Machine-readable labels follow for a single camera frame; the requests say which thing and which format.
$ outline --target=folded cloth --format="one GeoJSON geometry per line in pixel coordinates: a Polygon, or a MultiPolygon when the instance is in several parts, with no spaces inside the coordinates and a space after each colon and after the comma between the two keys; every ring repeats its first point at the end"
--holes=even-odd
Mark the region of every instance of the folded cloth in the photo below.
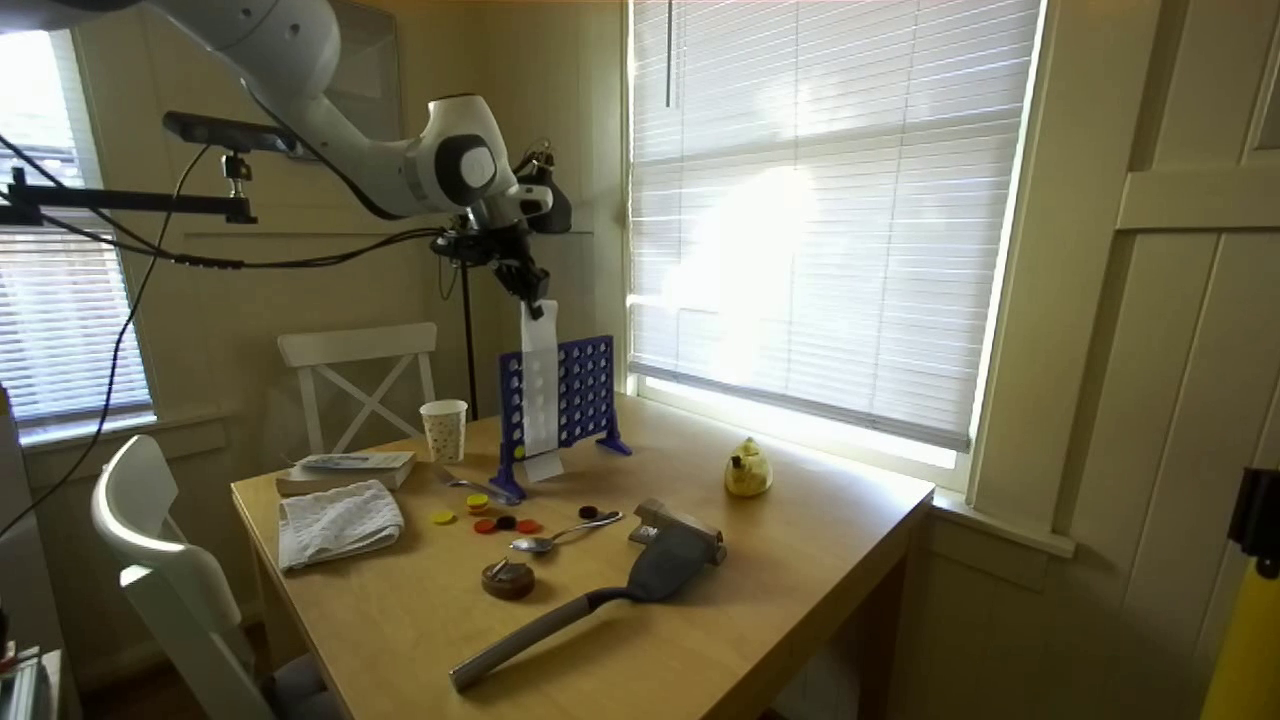
{"type": "Polygon", "coordinates": [[[280,499],[280,569],[304,569],[394,546],[406,515],[387,485],[359,482],[280,499]]]}

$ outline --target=wooden table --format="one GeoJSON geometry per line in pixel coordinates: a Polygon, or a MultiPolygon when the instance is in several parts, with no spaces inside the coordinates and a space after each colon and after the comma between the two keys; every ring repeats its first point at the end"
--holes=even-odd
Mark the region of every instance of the wooden table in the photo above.
{"type": "MultiPolygon", "coordinates": [[[[565,451],[565,476],[538,485],[515,515],[548,530],[577,524],[579,503],[632,511],[661,499],[724,531],[729,561],[676,606],[605,606],[598,618],[515,658],[469,696],[449,673],[534,618],[626,583],[635,561],[635,520],[605,530],[551,561],[534,561],[529,600],[480,593],[486,566],[512,538],[475,538],[469,520],[439,530],[435,511],[466,509],[461,487],[430,468],[406,482],[409,531],[376,558],[278,572],[280,497],[274,476],[234,485],[237,511],[266,561],[266,606],[278,598],[356,720],[406,715],[761,715],[788,678],[841,629],[865,622],[865,715],[883,715],[906,558],[929,509],[929,485],[869,482],[849,465],[767,447],[772,494],[729,499],[719,472],[741,431],[653,403],[622,403],[632,458],[598,446],[565,451]]],[[[497,472],[497,419],[472,423],[458,476],[497,472]]]]}

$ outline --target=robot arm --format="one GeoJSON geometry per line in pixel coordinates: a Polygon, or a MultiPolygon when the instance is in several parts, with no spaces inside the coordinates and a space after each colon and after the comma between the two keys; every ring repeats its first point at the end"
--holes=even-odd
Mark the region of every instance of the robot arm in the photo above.
{"type": "MultiPolygon", "coordinates": [[[[132,0],[5,0],[0,29],[57,29],[132,0]]],[[[548,277],[529,258],[529,218],[551,209],[551,190],[519,185],[486,98],[430,103],[418,140],[369,140],[326,93],[342,59],[342,19],[329,0],[146,0],[197,44],[242,73],[249,98],[321,158],[369,212],[401,222],[461,218],[443,258],[497,261],[497,277],[529,309],[548,277]]]]}

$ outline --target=window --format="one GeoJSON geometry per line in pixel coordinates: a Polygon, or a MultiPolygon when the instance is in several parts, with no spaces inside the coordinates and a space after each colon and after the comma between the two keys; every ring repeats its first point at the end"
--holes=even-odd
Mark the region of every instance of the window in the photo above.
{"type": "MultiPolygon", "coordinates": [[[[0,35],[0,135],[64,185],[101,185],[76,58],[67,35],[0,35]]],[[[0,150],[10,190],[23,162],[0,150]]],[[[113,375],[113,345],[128,321],[122,258],[57,229],[0,225],[0,386],[20,441],[87,437],[113,375]]],[[[113,423],[152,419],[148,375],[132,330],[122,340],[113,423]]]]}
{"type": "Polygon", "coordinates": [[[957,465],[1042,0],[632,0],[632,372],[957,465]]]}

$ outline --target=chair back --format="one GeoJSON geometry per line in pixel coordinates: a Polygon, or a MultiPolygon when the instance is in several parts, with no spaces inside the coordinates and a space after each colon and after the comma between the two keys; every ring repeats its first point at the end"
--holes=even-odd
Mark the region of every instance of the chair back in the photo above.
{"type": "Polygon", "coordinates": [[[395,413],[387,401],[406,372],[418,372],[421,401],[435,398],[435,375],[434,375],[435,325],[288,333],[288,335],[278,335],[278,350],[285,364],[297,370],[314,451],[352,447],[359,441],[356,431],[369,429],[369,419],[386,419],[406,437],[421,437],[418,403],[414,413],[406,410],[395,413]],[[386,375],[376,386],[356,382],[356,372],[347,372],[371,359],[386,359],[386,375]],[[321,390],[331,390],[356,401],[356,413],[347,417],[336,441],[326,441],[321,390]]]}
{"type": "Polygon", "coordinates": [[[214,551],[174,524],[176,482],[152,437],[132,437],[91,487],[91,524],[122,561],[122,590],[214,720],[267,720],[242,634],[242,606],[214,551]]]}

